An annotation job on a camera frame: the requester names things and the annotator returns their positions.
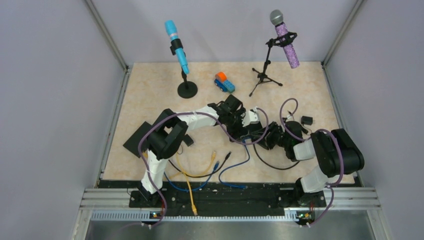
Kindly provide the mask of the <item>small black ribbed network switch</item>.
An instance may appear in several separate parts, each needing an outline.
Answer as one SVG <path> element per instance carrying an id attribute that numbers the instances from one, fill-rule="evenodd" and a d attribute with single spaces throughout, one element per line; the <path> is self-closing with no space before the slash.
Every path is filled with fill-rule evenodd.
<path id="1" fill-rule="evenodd" d="M 263 129 L 264 127 L 260 122 L 251 123 L 242 128 L 239 139 L 244 140 L 246 138 L 253 138 L 253 140 L 256 141 L 263 134 Z"/>

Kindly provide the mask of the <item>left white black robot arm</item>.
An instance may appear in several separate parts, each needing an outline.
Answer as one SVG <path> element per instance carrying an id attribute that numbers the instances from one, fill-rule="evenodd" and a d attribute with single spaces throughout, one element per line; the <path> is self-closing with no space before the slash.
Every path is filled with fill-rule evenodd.
<path id="1" fill-rule="evenodd" d="M 138 191 L 141 200 L 149 207 L 160 202 L 163 176 L 169 159 L 175 155 L 187 132 L 203 127 L 220 126 L 229 140 L 241 144 L 242 140 L 263 126 L 259 116 L 260 108 L 250 110 L 243 103 L 229 95 L 226 100 L 209 103 L 194 111 L 176 113 L 167 108 L 153 124 L 144 122 L 138 153 L 145 165 L 145 173 Z"/>

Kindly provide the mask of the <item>small black wall plug adapter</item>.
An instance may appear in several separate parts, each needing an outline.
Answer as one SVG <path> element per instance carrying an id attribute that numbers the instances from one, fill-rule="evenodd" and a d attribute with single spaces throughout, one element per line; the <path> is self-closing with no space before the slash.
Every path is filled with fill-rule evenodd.
<path id="1" fill-rule="evenodd" d="M 184 147 L 190 147 L 193 144 L 194 144 L 194 140 L 188 134 L 186 134 L 182 139 L 182 142 L 177 151 L 177 154 L 181 155 L 184 152 Z"/>

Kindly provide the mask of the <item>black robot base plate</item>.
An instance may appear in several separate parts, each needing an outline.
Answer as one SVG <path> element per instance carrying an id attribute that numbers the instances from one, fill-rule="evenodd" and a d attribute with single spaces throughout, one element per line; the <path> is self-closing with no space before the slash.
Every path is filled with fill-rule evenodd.
<path id="1" fill-rule="evenodd" d="M 198 217 L 267 217 L 283 216 L 286 208 L 304 208 L 306 212 L 325 208 L 324 193 L 306 205 L 292 202 L 294 183 L 244 183 L 244 188 L 235 188 L 218 182 L 192 182 L 192 193 L 186 182 L 163 182 L 162 195 L 155 193 L 146 199 L 139 192 L 140 182 L 125 180 L 101 180 L 101 189 L 127 189 L 130 208 L 153 208 L 152 218 L 161 214 L 165 217 L 192 217 L 192 205 Z"/>

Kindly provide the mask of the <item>large black network switch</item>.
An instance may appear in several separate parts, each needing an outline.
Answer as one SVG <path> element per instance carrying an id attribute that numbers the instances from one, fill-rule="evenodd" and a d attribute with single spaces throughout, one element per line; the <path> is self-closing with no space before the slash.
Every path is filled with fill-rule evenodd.
<path id="1" fill-rule="evenodd" d="M 139 143 L 145 134 L 152 128 L 152 125 L 148 122 L 144 122 L 123 144 L 123 147 L 132 153 L 137 158 L 140 158 L 140 152 L 138 150 Z"/>

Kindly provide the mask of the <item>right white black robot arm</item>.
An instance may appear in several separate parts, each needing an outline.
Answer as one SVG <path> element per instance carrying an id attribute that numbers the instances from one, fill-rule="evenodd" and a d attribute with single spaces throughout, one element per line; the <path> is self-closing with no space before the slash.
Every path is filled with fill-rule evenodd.
<path id="1" fill-rule="evenodd" d="M 282 147 L 294 164 L 317 159 L 318 165 L 296 180 L 289 196 L 299 206 L 307 206 L 324 187 L 337 185 L 343 175 L 350 175 L 365 165 L 361 151 L 343 128 L 331 132 L 316 131 L 304 139 L 306 132 L 299 122 L 287 121 L 278 125 L 273 121 L 268 127 L 256 128 L 250 133 L 252 141 L 266 150 Z"/>

